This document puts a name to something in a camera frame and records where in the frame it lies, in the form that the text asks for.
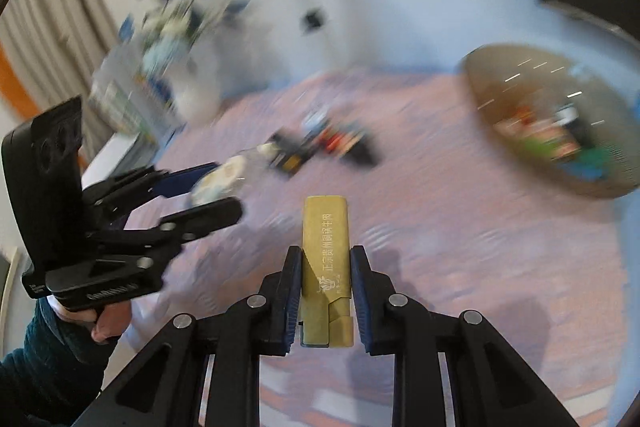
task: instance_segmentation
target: dark green sleeve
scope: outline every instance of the dark green sleeve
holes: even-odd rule
[[[6,356],[0,379],[24,415],[71,425],[100,392],[115,344],[94,343],[88,329],[61,321],[39,299],[24,347]]]

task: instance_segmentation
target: human hand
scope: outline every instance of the human hand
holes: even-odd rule
[[[98,344],[123,334],[131,322],[131,301],[107,304],[100,317],[95,310],[70,312],[53,295],[47,301],[61,321],[89,327],[91,338]]]

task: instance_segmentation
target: person's arm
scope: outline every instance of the person's arm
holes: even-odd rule
[[[24,347],[7,355],[0,365],[0,378],[13,391],[24,415],[71,425],[100,392],[104,370],[116,344],[114,340],[105,344],[95,341],[124,331],[126,326],[113,332],[109,321],[113,322],[114,315],[123,315],[125,320],[119,322],[128,325],[130,304],[106,307],[92,331],[69,322],[83,320],[82,315],[78,319],[76,314],[58,313],[62,319],[47,299],[36,302]]]

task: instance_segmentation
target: beige curtain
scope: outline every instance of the beige curtain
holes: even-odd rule
[[[25,90],[42,110],[91,91],[92,73],[118,42],[103,0],[10,0],[0,43]],[[83,105],[81,154],[91,161],[113,129]]]

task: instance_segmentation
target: white vase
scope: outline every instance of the white vase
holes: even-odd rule
[[[222,103],[216,68],[201,55],[192,49],[184,59],[172,62],[164,74],[174,92],[175,109],[190,127],[215,120]]]

